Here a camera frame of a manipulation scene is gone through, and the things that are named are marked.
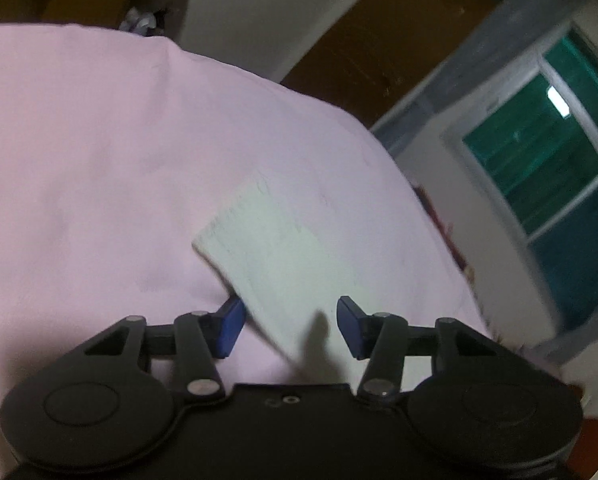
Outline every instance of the window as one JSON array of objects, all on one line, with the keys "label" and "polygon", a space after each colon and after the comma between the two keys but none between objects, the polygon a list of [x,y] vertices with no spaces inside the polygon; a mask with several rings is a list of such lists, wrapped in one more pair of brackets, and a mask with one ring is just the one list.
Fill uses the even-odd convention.
[{"label": "window", "polygon": [[459,134],[460,149],[571,330],[598,305],[598,57],[570,31],[524,68]]}]

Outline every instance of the screw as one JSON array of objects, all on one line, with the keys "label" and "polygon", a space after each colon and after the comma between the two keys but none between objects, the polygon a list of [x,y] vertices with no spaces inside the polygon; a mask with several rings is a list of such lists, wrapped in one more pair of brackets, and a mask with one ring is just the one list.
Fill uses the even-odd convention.
[{"label": "screw", "polygon": [[395,385],[386,379],[370,379],[364,383],[364,390],[375,397],[386,397],[396,389]]},{"label": "screw", "polygon": [[186,386],[186,389],[193,395],[199,397],[207,397],[213,394],[216,394],[221,386],[217,381],[212,379],[197,379],[195,381],[191,381]]},{"label": "screw", "polygon": [[287,395],[282,397],[281,400],[283,400],[285,404],[299,404],[299,402],[301,402],[301,399],[294,395]]}]

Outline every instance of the pink fabric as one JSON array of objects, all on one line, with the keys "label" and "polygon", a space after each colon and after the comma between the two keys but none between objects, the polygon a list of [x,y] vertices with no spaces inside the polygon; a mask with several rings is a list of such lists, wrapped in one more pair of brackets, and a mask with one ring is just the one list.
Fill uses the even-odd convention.
[{"label": "pink fabric", "polygon": [[[484,332],[412,189],[348,114],[160,38],[0,26],[0,401],[121,317],[215,310],[227,291],[191,240],[262,177],[386,310]],[[249,329],[220,369],[295,372]]]}]

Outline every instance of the wooden door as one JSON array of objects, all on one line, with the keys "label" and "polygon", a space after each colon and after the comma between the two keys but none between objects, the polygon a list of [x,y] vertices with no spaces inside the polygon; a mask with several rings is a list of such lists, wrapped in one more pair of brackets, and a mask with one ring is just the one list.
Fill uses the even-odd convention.
[{"label": "wooden door", "polygon": [[495,0],[359,0],[282,84],[370,127],[448,56]]}]

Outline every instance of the bed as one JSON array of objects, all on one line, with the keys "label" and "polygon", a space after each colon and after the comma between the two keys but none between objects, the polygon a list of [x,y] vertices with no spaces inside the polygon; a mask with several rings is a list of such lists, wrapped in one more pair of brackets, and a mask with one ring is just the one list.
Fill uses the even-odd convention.
[{"label": "bed", "polygon": [[[349,290],[367,312],[486,333],[439,231],[349,114],[164,38],[0,26],[0,401],[122,317],[170,323],[233,288],[252,319],[220,364],[228,384],[354,384],[329,296]],[[12,464],[0,436],[0,475]]]}]

